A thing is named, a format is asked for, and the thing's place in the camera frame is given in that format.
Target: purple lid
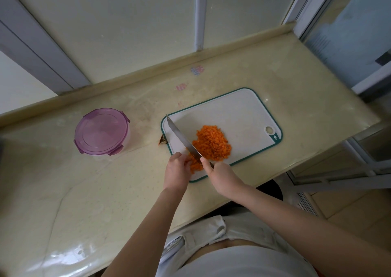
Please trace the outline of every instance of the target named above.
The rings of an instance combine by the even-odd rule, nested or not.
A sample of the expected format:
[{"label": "purple lid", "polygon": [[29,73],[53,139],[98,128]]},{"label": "purple lid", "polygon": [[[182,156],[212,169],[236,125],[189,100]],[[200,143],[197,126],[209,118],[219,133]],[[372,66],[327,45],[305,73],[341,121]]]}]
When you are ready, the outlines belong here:
[{"label": "purple lid", "polygon": [[129,119],[122,111],[100,108],[83,116],[75,130],[75,144],[80,153],[110,154],[122,146]]}]

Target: white cutting board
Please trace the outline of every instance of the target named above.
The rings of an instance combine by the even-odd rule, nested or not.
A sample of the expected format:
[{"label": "white cutting board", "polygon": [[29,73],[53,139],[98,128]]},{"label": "white cutting board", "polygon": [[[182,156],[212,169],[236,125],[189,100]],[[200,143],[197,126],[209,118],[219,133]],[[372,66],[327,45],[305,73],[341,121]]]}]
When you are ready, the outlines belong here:
[{"label": "white cutting board", "polygon": [[[282,139],[280,127],[258,95],[249,88],[240,88],[169,116],[190,142],[197,139],[197,130],[202,126],[218,126],[232,145],[231,155],[224,160],[230,165],[277,145]],[[171,154],[178,151],[188,154],[169,128],[166,117],[161,121],[161,131],[168,141]],[[195,172],[191,182],[205,177],[204,170]]]}]

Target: chef's knife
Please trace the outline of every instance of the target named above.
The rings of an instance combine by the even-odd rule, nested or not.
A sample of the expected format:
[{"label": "chef's knife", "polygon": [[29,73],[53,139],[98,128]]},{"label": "chef's knife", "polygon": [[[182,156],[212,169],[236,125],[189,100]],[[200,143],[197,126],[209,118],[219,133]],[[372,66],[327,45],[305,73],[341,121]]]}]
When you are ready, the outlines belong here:
[{"label": "chef's knife", "polygon": [[174,132],[174,134],[178,137],[178,139],[183,143],[183,145],[187,148],[187,150],[190,152],[190,154],[198,161],[201,165],[202,155],[198,152],[198,150],[191,144],[189,140],[183,135],[183,133],[178,129],[178,127],[174,124],[174,122],[170,119],[168,115],[166,115],[167,122],[169,124],[170,129]]}]

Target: countertop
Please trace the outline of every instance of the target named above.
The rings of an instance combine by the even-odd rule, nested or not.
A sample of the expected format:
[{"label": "countertop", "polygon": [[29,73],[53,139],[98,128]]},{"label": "countertop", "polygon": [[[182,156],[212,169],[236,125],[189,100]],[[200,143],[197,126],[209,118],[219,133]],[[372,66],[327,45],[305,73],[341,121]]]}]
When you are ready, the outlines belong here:
[{"label": "countertop", "polygon": [[[196,76],[191,67],[199,65]],[[162,189],[170,156],[158,146],[165,114],[241,87],[257,92],[284,134],[233,166],[253,186],[379,121],[288,33],[8,126],[0,132],[0,270],[75,277],[109,265]],[[129,117],[130,145],[115,156],[82,155],[75,127],[102,107]],[[190,184],[171,230],[226,202],[208,179]]]}]

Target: carrot pile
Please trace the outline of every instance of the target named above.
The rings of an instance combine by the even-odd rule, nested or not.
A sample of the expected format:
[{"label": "carrot pile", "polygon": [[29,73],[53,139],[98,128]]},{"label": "carrot pile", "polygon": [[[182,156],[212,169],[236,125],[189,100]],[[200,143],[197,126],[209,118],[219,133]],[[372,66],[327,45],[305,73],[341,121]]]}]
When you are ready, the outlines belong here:
[{"label": "carrot pile", "polygon": [[[217,126],[203,126],[197,131],[197,140],[193,140],[192,144],[204,158],[212,161],[222,161],[228,158],[232,149]],[[195,171],[203,170],[203,167],[192,157],[190,170],[193,174]]]}]

